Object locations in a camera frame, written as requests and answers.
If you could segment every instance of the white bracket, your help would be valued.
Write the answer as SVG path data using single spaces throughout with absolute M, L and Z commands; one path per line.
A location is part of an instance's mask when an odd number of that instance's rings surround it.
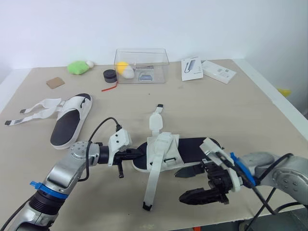
M 112 166 L 117 152 L 125 151 L 132 144 L 129 133 L 125 129 L 120 129 L 113 134 L 108 141 L 109 159 L 108 166 Z

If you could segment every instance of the beige tabletop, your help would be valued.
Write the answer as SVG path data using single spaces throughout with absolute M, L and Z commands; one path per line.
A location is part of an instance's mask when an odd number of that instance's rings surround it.
M 4 126 L 8 119 L 22 118 L 20 109 L 45 98 L 68 99 L 79 93 L 93 96 L 92 109 L 78 139 L 82 141 L 103 119 L 114 116 L 131 134 L 134 147 L 138 147 L 151 135 L 149 116 L 162 103 L 163 131 L 182 138 L 209 136 L 238 156 L 268 151 L 307 157 L 308 142 L 252 80 L 231 60 L 214 62 L 237 72 L 228 85 L 209 77 L 183 82 L 180 63 L 170 63 L 165 84 L 122 84 L 101 92 L 109 87 L 103 71 L 112 66 L 95 66 L 81 76 L 69 74 L 65 67 L 34 68 L 0 114 L 0 224 L 35 192 L 30 181 L 43 181 L 67 152 L 50 145 L 56 115 Z M 62 78 L 65 84 L 51 90 L 46 81 L 54 77 Z M 114 129 L 112 122 L 106 123 L 93 141 L 107 144 Z M 92 167 L 90 178 L 78 183 L 66 200 L 52 230 L 173 230 L 251 218 L 261 207 L 247 188 L 227 194 L 229 205 L 182 204 L 178 198 L 185 191 L 209 189 L 207 177 L 201 174 L 180 179 L 173 176 L 176 170 L 171 170 L 160 174 L 153 209 L 147 212 L 142 209 L 142 202 L 148 173 L 136 171 L 129 161 L 123 168 L 125 177 L 119 179 L 117 167 Z M 266 186 L 259 189 L 264 196 L 270 191 Z M 274 208 L 294 201 L 281 191 L 276 192 L 270 202 Z

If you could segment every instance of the yellow object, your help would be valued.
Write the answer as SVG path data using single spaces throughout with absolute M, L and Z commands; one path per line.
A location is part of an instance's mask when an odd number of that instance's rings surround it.
M 289 96 L 292 91 L 290 89 L 280 89 L 280 88 L 277 88 L 277 90 L 284 96 L 284 97 L 287 97 Z
M 126 62 L 118 62 L 115 66 L 115 70 L 122 75 L 129 64 Z

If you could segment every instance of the cable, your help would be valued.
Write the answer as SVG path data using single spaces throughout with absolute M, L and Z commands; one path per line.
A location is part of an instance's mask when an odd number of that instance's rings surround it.
M 0 231 L 4 231 L 5 228 L 8 226 L 8 224 L 11 222 L 11 220 L 13 220 L 13 218 L 17 215 L 17 213 L 19 213 L 19 211 L 25 206 L 25 204 L 31 200 L 31 198 L 33 197 L 33 195 L 27 199 L 18 209 L 16 209 L 16 211 L 7 219 L 7 221 L 4 223 L 4 225 L 2 226 L 2 228 L 0 229 Z
M 89 171 L 89 149 L 90 149 L 90 146 L 92 144 L 92 138 L 93 136 L 95 135 L 95 133 L 97 132 L 97 130 L 101 127 L 101 125 L 103 125 L 106 121 L 108 120 L 114 120 L 115 124 L 116 124 L 116 129 L 115 131 L 119 131 L 120 129 L 122 129 L 122 126 L 117 122 L 117 120 L 113 117 L 108 117 L 106 119 L 104 119 L 97 127 L 96 129 L 93 131 L 92 135 L 90 136 L 89 138 L 89 141 L 88 141 L 88 145 L 87 145 L 87 149 L 86 149 L 86 177 L 83 178 L 83 179 L 79 179 L 78 182 L 80 181 L 86 181 L 88 178 L 89 178 L 89 175 L 90 175 L 90 171 Z
M 285 158 L 288 158 L 290 156 L 293 156 L 292 153 L 287 153 L 285 155 L 283 155 L 282 157 L 280 157 L 278 160 L 276 160 L 274 163 L 272 163 L 264 172 L 263 174 L 258 178 L 259 182 L 261 182 L 268 174 L 269 172 L 271 172 L 273 170 L 273 168 L 275 168 L 282 160 L 284 160 Z
M 260 191 L 254 186 L 252 187 L 252 190 L 255 192 L 255 194 L 258 196 L 258 198 L 260 199 L 260 201 L 263 203 L 263 205 L 268 209 L 268 211 L 273 214 L 276 215 L 277 213 L 275 213 L 275 211 L 270 207 L 270 205 L 267 203 L 266 200 L 264 200 L 264 197 L 262 196 L 262 194 L 260 193 Z
M 276 188 L 273 188 L 270 193 L 269 196 L 266 199 L 266 202 L 268 203 L 271 199 L 271 197 L 273 196 L 274 192 L 276 191 Z M 264 210 L 265 205 L 263 205 L 259 211 L 255 214 L 254 218 L 251 220 L 251 222 L 248 224 L 247 228 L 245 229 L 245 231 L 248 231 L 248 229 L 252 226 L 252 224 L 256 221 L 256 219 L 259 217 L 259 215 L 261 214 L 261 212 Z
M 284 208 L 290 207 L 290 206 L 295 206 L 295 205 L 301 205 L 299 202 L 291 202 L 291 203 L 287 203 L 284 204 L 282 206 L 279 206 L 278 208 L 275 209 L 276 213 L 279 213 L 281 210 L 283 210 Z

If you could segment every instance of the slide sandal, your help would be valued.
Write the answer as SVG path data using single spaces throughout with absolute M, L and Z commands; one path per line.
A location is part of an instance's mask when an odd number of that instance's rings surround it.
M 150 116 L 152 136 L 138 148 L 144 155 L 132 161 L 136 170 L 150 173 L 142 206 L 147 211 L 152 209 L 161 171 L 196 166 L 206 159 L 199 147 L 205 138 L 180 139 L 180 135 L 160 132 L 163 128 L 162 111 L 163 105 L 159 104 Z
M 210 160 L 200 149 L 200 145 L 205 139 L 206 137 L 179 139 L 178 151 L 180 155 L 178 156 L 178 158 L 182 159 L 183 165 L 174 167 L 169 164 L 169 166 L 162 168 L 161 172 L 180 167 L 198 165 L 200 164 L 202 159 Z M 211 140 L 220 147 L 220 144 L 215 139 L 211 138 Z M 148 170 L 147 168 L 147 142 L 140 145 L 137 149 L 141 151 L 144 155 L 133 160 L 133 167 L 140 172 L 150 172 L 150 170 Z
M 85 93 L 65 101 L 50 138 L 55 149 L 69 148 L 77 140 L 91 107 L 92 97 Z

